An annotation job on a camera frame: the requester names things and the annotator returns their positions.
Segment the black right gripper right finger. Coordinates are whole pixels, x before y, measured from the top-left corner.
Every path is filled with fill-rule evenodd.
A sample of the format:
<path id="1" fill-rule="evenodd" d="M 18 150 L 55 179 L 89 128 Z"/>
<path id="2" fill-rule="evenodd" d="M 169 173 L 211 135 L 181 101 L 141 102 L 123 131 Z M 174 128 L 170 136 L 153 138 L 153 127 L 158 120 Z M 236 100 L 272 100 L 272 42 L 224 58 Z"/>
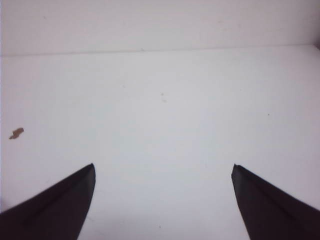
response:
<path id="1" fill-rule="evenodd" d="M 231 179 L 237 206 L 251 240 L 318 240 L 320 211 L 241 165 Z"/>

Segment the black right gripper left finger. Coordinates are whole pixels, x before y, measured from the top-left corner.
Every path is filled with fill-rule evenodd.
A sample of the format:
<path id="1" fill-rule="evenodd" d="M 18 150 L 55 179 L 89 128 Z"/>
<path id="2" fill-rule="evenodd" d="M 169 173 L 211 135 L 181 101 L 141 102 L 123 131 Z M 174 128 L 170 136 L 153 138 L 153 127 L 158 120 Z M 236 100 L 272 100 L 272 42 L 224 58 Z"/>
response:
<path id="1" fill-rule="evenodd" d="M 96 183 L 89 164 L 34 197 L 0 214 L 2 240 L 76 240 Z"/>

